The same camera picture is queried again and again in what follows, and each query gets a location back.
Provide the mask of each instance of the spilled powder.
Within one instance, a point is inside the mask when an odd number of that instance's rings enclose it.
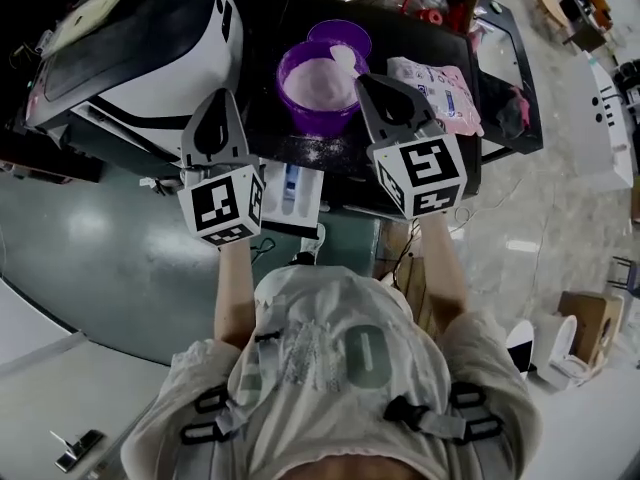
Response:
[[[335,164],[336,157],[344,151],[344,141],[339,139],[325,139],[307,135],[305,141],[300,142],[299,154],[307,162],[317,162],[318,168],[326,167],[326,163]]]
[[[310,59],[291,70],[285,94],[311,110],[340,110],[357,101],[354,79],[333,59]]]

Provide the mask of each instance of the white t-shirt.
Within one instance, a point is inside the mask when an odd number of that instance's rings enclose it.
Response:
[[[490,315],[457,318],[439,348],[397,290],[343,267],[276,270],[256,300],[245,350],[207,340],[174,356],[123,446],[130,480],[276,480],[345,454],[393,458],[429,480],[485,478],[473,444],[383,419],[398,396],[445,415],[452,378],[482,386],[486,409],[504,422],[502,469],[518,478],[532,458],[540,419]],[[197,414],[194,400],[225,383],[225,407]],[[214,421],[226,441],[181,443],[185,426]]]

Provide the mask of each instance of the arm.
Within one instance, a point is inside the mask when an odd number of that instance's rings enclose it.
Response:
[[[242,350],[256,326],[249,240],[221,247],[213,337]]]
[[[443,213],[420,218],[426,295],[440,333],[467,311],[464,272]]]
[[[505,346],[506,333],[493,315],[475,311],[461,315],[439,336],[451,378],[482,387],[486,409],[503,422],[504,460],[512,478],[520,478],[536,453],[542,419],[520,372]]]
[[[122,445],[130,480],[172,480],[180,430],[196,416],[192,402],[213,386],[226,384],[240,350],[221,341],[197,341],[171,360],[160,394]]]

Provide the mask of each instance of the chair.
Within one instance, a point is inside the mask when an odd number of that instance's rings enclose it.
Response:
[[[638,268],[638,263],[628,258],[620,258],[619,256],[614,256],[613,259],[617,265],[628,267],[629,270],[627,278],[624,281],[620,279],[609,279],[607,283],[621,290],[627,290],[633,297],[640,298],[640,280],[638,279],[640,269]]]

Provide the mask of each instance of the gray floor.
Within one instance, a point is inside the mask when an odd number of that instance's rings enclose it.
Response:
[[[323,215],[323,264],[362,275],[373,268],[378,221]],[[0,174],[6,278],[91,339],[160,362],[209,337],[217,249],[192,239],[177,197],[138,186],[110,169],[101,183],[52,185]],[[256,283],[297,252],[299,239],[265,232],[276,249],[255,268]]]
[[[640,259],[640,233],[630,191],[594,193],[576,176],[562,72],[577,48],[562,45],[535,0],[497,1],[513,12],[527,50],[545,147],[484,166],[480,194],[463,202],[469,211],[450,212],[449,224],[473,307],[523,317],[554,312],[563,290],[602,291],[611,256]],[[640,0],[618,15],[628,13],[639,15]],[[606,48],[594,55],[609,68]]]

